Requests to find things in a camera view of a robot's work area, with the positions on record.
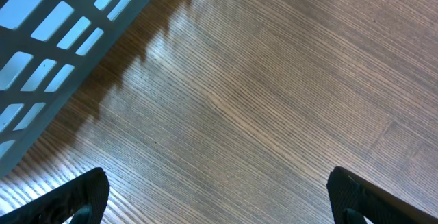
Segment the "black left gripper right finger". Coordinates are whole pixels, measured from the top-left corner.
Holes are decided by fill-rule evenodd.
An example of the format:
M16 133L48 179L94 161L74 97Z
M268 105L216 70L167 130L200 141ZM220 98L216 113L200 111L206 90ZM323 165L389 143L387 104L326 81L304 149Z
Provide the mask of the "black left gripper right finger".
M336 224L437 224L436 217L340 166L330 172L326 188Z

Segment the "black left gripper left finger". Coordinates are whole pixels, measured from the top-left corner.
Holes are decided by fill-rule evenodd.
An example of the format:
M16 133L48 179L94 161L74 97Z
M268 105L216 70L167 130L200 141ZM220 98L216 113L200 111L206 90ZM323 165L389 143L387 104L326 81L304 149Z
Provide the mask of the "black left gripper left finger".
M3 224L71 223L99 224L110 194L101 167L66 182L45 195L1 216Z

